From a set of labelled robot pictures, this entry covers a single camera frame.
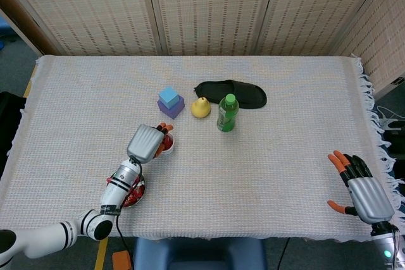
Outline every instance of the red fruit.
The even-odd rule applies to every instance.
[[[168,150],[170,149],[170,147],[173,145],[173,141],[171,140],[171,138],[169,136],[165,136],[163,139],[163,145],[165,145],[165,149],[164,150]]]

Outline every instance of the tablecloth fringe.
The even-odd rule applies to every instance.
[[[369,119],[371,121],[371,127],[375,130],[375,132],[370,132],[371,136],[375,138],[375,142],[377,143],[377,156],[379,159],[381,159],[382,163],[382,168],[381,170],[383,171],[383,176],[385,178],[385,181],[388,185],[388,188],[390,190],[390,194],[392,196],[392,203],[393,203],[393,208],[396,210],[393,219],[393,223],[398,226],[400,231],[402,233],[405,233],[405,213],[399,210],[401,204],[405,202],[405,197],[398,191],[398,186],[401,183],[405,183],[403,180],[395,179],[390,172],[394,168],[394,163],[395,159],[391,158],[386,149],[391,145],[390,142],[384,141],[382,139],[382,134],[384,133],[384,130],[380,126],[380,121],[379,117],[376,112],[374,112],[374,88],[373,84],[370,82],[370,79],[368,75],[365,74],[363,65],[361,64],[361,58],[355,56],[357,63],[357,73],[359,75],[359,82],[360,82],[360,87],[361,91],[363,93],[363,98],[364,98],[364,104],[366,106],[366,113],[369,116]]]

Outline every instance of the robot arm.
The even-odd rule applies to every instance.
[[[36,259],[73,246],[78,235],[93,240],[106,238],[130,191],[129,185],[139,173],[139,165],[123,161],[115,174],[119,178],[108,183],[104,191],[100,212],[85,211],[78,218],[34,230],[0,230],[0,270],[11,269],[11,260],[19,252]]]
[[[77,218],[34,230],[0,230],[0,270],[11,269],[11,261],[19,252],[36,259],[75,244],[78,235],[93,240],[106,238],[113,221],[120,215],[123,202],[141,173],[141,163],[148,163],[155,155],[164,134],[150,126],[141,125],[127,148],[129,160],[123,161],[108,183],[97,212],[88,210]]]
[[[359,216],[371,225],[371,239],[387,269],[405,268],[405,239],[399,234],[398,228],[389,223],[394,210],[381,184],[358,156],[334,151],[328,158],[347,187],[354,207],[340,206],[332,200],[328,200],[328,205],[339,213]]]

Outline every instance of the black band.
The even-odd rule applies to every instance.
[[[11,262],[13,258],[9,259],[8,261],[6,261],[3,265],[0,265],[0,268],[3,268],[5,265],[7,265],[9,262]]]
[[[353,216],[359,215],[359,214],[357,213],[355,207],[345,207],[345,208],[344,208],[344,212],[345,212],[345,214],[350,214],[350,215],[353,215]]]
[[[84,216],[84,218],[83,218],[83,220],[82,220],[82,224],[80,225],[80,234],[81,234],[81,235],[84,235],[84,231],[83,231],[83,228],[84,228],[84,221],[86,220],[86,217],[91,213],[91,211],[95,211],[95,210],[94,210],[94,209],[90,210],[90,211]]]
[[[392,229],[395,226],[390,224],[388,221],[381,221],[379,223],[372,224],[371,227],[373,228],[371,236],[377,236],[392,233]]]
[[[121,214],[121,208],[117,207],[117,205],[102,205],[100,214],[118,216]]]
[[[120,183],[122,183],[123,185],[127,186],[128,188],[131,188],[130,185],[128,185],[127,183],[125,183],[125,182],[122,181],[122,180],[119,180],[117,177],[113,177],[113,180],[119,181]]]
[[[99,216],[101,216],[101,214],[98,214],[98,215],[94,216],[94,217],[89,221],[89,223],[87,224],[87,226],[86,226],[86,235],[87,235],[87,236],[89,235],[89,233],[87,232],[87,230],[89,230],[89,225],[90,225],[90,223],[93,221],[93,219],[98,218]]]
[[[68,228],[66,227],[66,225],[64,223],[60,223],[65,231],[65,246],[63,246],[63,249],[65,249],[68,246],[68,242],[69,242],[69,235],[68,235]]]
[[[129,191],[129,189],[124,188],[123,186],[121,186],[121,185],[119,185],[119,184],[117,184],[117,183],[115,183],[115,182],[113,182],[113,181],[111,181],[110,183],[112,183],[114,186],[117,186],[118,188],[121,188],[122,190],[124,190],[124,191],[126,191],[126,192]]]

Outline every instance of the purple cube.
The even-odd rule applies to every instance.
[[[158,106],[160,111],[164,112],[167,116],[174,120],[182,109],[184,109],[184,99],[179,95],[178,102],[170,109],[168,109],[160,100],[158,100]]]

